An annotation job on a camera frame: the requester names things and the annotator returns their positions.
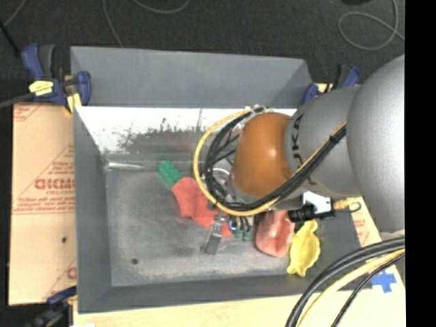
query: pink object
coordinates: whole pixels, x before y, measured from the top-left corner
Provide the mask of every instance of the pink object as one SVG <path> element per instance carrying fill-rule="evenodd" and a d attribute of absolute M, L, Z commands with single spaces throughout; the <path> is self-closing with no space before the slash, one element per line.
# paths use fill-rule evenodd
<path fill-rule="evenodd" d="M 181 217 L 191 217 L 198 224 L 209 229 L 211 223 L 215 221 L 218 211 L 211 211 L 208 208 L 208 199 L 201 191 L 197 181 L 191 177 L 179 179 L 171 188 L 177 199 Z M 221 229 L 223 236 L 232 233 L 228 224 L 223 224 Z"/>
<path fill-rule="evenodd" d="M 273 257 L 283 257 L 292 244 L 294 229 L 287 211 L 264 213 L 256 230 L 256 247 Z"/>

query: black floor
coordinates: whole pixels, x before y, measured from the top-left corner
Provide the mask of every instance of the black floor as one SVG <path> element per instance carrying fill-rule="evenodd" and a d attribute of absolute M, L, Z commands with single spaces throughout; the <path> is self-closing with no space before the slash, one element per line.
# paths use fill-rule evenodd
<path fill-rule="evenodd" d="M 0 0 L 0 19 L 7 22 L 22 0 Z M 171 10 L 186 0 L 140 0 Z M 405 0 L 398 6 L 398 32 L 405 34 Z M 129 48 L 277 55 L 306 60 L 312 79 L 331 82 L 339 64 L 353 64 L 365 80 L 376 69 L 405 53 L 397 36 L 379 50 L 347 43 L 338 21 L 348 12 L 364 12 L 394 26 L 392 0 L 189 0 L 173 14 L 157 14 L 131 0 L 106 0 L 120 41 Z M 383 44 L 391 30 L 373 20 L 349 17 L 347 35 L 365 47 Z M 37 42 L 55 44 L 54 69 L 69 71 L 71 45 L 119 47 L 105 18 L 102 0 L 27 0 L 7 30 L 19 48 Z M 0 33 L 0 100 L 25 93 L 29 75 L 6 37 Z M 0 109 L 0 326 L 15 327 L 44 307 L 5 307 L 7 246 L 10 226 L 11 114 Z"/>

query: yellow cable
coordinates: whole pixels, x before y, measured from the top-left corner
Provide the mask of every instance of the yellow cable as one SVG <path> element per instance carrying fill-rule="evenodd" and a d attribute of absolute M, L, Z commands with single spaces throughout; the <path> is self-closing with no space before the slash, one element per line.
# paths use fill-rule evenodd
<path fill-rule="evenodd" d="M 207 199 L 212 202 L 216 207 L 218 207 L 219 209 L 221 209 L 222 211 L 228 213 L 229 215 L 234 215 L 237 217 L 248 217 L 251 215 L 256 215 L 258 213 L 262 213 L 265 212 L 266 210 L 268 210 L 269 208 L 271 208 L 278 200 L 280 197 L 275 198 L 274 200 L 271 200 L 270 202 L 266 202 L 263 205 L 261 205 L 260 207 L 254 208 L 250 211 L 237 211 L 228 207 L 225 207 L 224 205 L 220 204 L 217 199 L 211 194 L 209 193 L 209 190 L 204 186 L 201 176 L 200 176 L 200 172 L 198 170 L 198 160 L 199 160 L 199 156 L 200 156 L 200 152 L 202 150 L 202 147 L 204 145 L 204 143 L 206 142 L 207 138 L 221 125 L 223 125 L 224 123 L 227 123 L 228 121 L 235 119 L 237 117 L 240 117 L 242 115 L 245 115 L 249 112 L 252 112 L 252 109 L 246 109 L 240 112 L 236 112 L 234 114 L 231 114 L 227 117 L 225 117 L 224 119 L 221 119 L 220 121 L 214 123 L 205 133 L 204 135 L 200 138 L 198 144 L 197 144 L 197 148 L 196 151 L 194 153 L 193 156 L 193 173 L 194 176 L 197 180 L 197 184 L 200 187 L 201 191 L 203 192 L 203 194 L 207 197 Z M 332 136 L 335 135 L 340 129 L 342 129 L 345 125 L 347 125 L 347 121 L 344 121 L 340 126 L 338 126 L 335 131 L 332 133 Z M 322 144 L 312 153 L 312 155 L 297 169 L 297 171 L 295 173 L 298 173 L 301 171 L 302 168 L 304 168 L 312 159 L 313 157 L 321 150 L 321 148 L 329 141 L 330 137 L 325 139 L 325 141 L 322 142 Z"/>
<path fill-rule="evenodd" d="M 307 308 L 305 311 L 305 314 L 301 317 L 297 327 L 303 327 L 307 320 L 309 319 L 310 315 L 314 312 L 315 308 L 318 307 L 324 300 L 327 299 L 327 297 L 331 296 L 338 290 L 340 290 L 343 286 L 347 285 L 354 279 L 357 279 L 358 277 L 365 275 L 367 273 L 370 273 L 371 271 L 376 270 L 381 265 L 389 262 L 390 260 L 398 257 L 400 254 L 403 254 L 405 252 L 404 249 L 399 249 L 398 251 L 385 254 L 381 257 L 375 258 L 366 264 L 363 264 L 356 270 L 351 271 L 350 273 L 346 274 L 345 276 L 341 277 L 339 280 L 335 281 L 332 285 L 328 286 Z"/>

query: gray bin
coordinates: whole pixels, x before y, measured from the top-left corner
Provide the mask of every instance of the gray bin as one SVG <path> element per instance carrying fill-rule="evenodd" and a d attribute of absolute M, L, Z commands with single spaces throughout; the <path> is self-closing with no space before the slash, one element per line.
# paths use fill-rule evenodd
<path fill-rule="evenodd" d="M 207 230 L 177 216 L 157 173 L 170 159 L 191 175 L 196 142 L 216 118 L 256 103 L 298 107 L 311 82 L 304 61 L 72 48 L 72 70 L 89 71 L 93 84 L 74 118 L 79 312 L 300 294 L 359 247 L 340 214 L 320 222 L 322 255 L 305 278 L 287 275 L 289 258 L 253 241 L 225 238 L 216 255 L 201 254 Z M 105 161 L 143 169 L 107 170 Z"/>

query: yellow rubber duck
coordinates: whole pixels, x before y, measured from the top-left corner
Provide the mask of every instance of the yellow rubber duck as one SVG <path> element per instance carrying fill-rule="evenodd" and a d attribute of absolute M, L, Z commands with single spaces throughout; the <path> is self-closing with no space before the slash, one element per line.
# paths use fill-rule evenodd
<path fill-rule="evenodd" d="M 294 235 L 290 249 L 291 262 L 287 268 L 288 274 L 306 276 L 306 270 L 317 261 L 320 256 L 320 240 L 314 234 L 318 228 L 316 220 L 306 221 Z"/>

